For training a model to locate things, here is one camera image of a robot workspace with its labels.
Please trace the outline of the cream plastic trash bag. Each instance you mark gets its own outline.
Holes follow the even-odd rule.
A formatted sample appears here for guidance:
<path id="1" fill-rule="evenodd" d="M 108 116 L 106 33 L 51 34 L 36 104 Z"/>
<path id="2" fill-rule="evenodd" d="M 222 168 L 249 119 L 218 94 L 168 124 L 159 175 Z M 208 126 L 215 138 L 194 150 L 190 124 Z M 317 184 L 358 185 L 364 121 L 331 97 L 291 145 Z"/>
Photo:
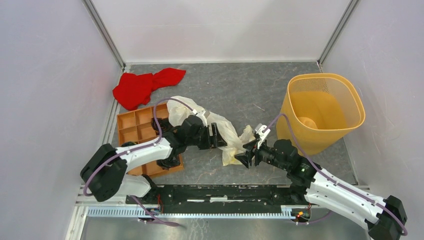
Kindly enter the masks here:
<path id="1" fill-rule="evenodd" d="M 178 95 L 168 100 L 166 106 L 169 122 L 173 126 L 182 124 L 184 119 L 193 113 L 193 110 L 201 112 L 205 109 L 198 105 L 193 99 Z M 227 142 L 227 146 L 219 148 L 222 151 L 222 165 L 241 165 L 242 163 L 235 158 L 235 155 L 243 153 L 245 151 L 243 145 L 254 140 L 254 129 L 250 125 L 246 125 L 243 133 L 238 134 L 235 127 L 228 119 L 212 111 L 209 113 L 206 120 L 209 124 L 217 124 L 219 133 Z"/>

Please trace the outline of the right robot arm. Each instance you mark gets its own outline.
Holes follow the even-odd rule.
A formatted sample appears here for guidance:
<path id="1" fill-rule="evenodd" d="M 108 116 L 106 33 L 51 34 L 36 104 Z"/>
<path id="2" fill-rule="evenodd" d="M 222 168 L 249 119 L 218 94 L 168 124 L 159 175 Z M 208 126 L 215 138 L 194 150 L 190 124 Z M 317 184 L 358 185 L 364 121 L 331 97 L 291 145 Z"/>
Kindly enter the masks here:
<path id="1" fill-rule="evenodd" d="M 407 215 L 400 199 L 373 195 L 340 180 L 318 164 L 298 153 L 287 139 L 272 147 L 253 140 L 235 155 L 245 167 L 266 163 L 286 171 L 291 181 L 289 199 L 295 204 L 319 205 L 350 219 L 374 240 L 398 240 L 405 235 Z"/>

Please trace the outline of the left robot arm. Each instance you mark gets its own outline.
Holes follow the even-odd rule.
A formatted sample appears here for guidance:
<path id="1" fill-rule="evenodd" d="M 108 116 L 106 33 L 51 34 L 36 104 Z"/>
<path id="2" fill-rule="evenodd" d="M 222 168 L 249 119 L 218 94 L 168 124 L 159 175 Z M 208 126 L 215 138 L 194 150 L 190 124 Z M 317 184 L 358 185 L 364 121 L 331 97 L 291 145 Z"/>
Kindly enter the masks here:
<path id="1" fill-rule="evenodd" d="M 80 172 L 85 183 L 83 194 L 93 196 L 98 202 L 119 194 L 139 197 L 145 204 L 151 204 L 157 198 L 151 179 L 146 175 L 129 175 L 129 171 L 151 162 L 169 170 L 180 165 L 178 156 L 187 147 L 209 150 L 227 145 L 218 125 L 206 124 L 197 115 L 190 115 L 181 125 L 162 131 L 148 142 L 121 147 L 103 144 Z"/>

